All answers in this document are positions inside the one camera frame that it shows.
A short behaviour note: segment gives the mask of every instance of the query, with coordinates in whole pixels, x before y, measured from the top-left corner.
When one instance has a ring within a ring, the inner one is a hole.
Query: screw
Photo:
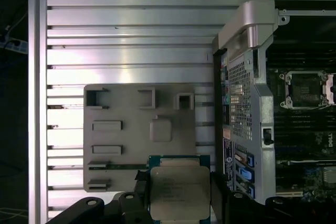
[[[95,200],[90,200],[87,202],[89,206],[95,205],[97,202]]]
[[[281,199],[274,199],[273,202],[274,202],[275,204],[279,204],[279,205],[281,205],[281,204],[284,203]]]
[[[239,193],[235,193],[233,196],[235,196],[235,198],[238,198],[238,199],[241,199],[243,197],[243,195]]]

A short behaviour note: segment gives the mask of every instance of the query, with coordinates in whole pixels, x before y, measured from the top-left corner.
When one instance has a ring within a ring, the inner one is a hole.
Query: blue connector
[[[254,167],[254,157],[253,156],[247,156],[247,164],[249,167]]]
[[[252,180],[252,173],[245,169],[245,168],[239,168],[239,173],[247,180]]]

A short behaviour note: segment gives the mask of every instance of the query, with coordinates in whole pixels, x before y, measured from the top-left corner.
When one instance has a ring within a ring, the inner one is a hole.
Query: ventilation grille
[[[231,133],[252,140],[250,74],[240,63],[228,71],[230,83]]]
[[[243,153],[247,153],[247,148],[240,144],[235,144],[235,148]]]

